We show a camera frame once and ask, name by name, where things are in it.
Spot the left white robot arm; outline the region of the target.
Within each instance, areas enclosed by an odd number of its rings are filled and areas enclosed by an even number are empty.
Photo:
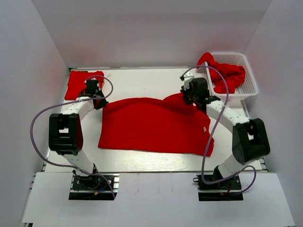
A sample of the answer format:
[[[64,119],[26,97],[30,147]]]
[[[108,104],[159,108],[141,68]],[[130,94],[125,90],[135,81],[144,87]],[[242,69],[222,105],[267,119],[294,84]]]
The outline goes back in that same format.
[[[92,110],[104,108],[108,101],[104,98],[101,84],[97,79],[87,79],[86,87],[78,95],[77,103],[73,103],[61,113],[49,117],[49,148],[64,157],[70,165],[87,174],[84,183],[94,189],[99,186],[100,177],[95,174],[98,169],[83,151],[84,138],[81,120]]]

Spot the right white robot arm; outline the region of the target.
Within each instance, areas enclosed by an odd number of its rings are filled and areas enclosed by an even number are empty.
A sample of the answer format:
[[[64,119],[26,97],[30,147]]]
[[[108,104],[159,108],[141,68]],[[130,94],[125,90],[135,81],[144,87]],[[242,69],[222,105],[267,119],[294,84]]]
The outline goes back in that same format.
[[[187,72],[180,77],[184,82],[181,87],[185,103],[195,104],[198,110],[216,120],[232,133],[232,154],[214,169],[211,181],[202,178],[207,185],[215,184],[226,188],[231,178],[243,171],[250,163],[267,156],[270,145],[264,122],[241,116],[227,107],[225,101],[211,96],[205,78],[195,78]]]

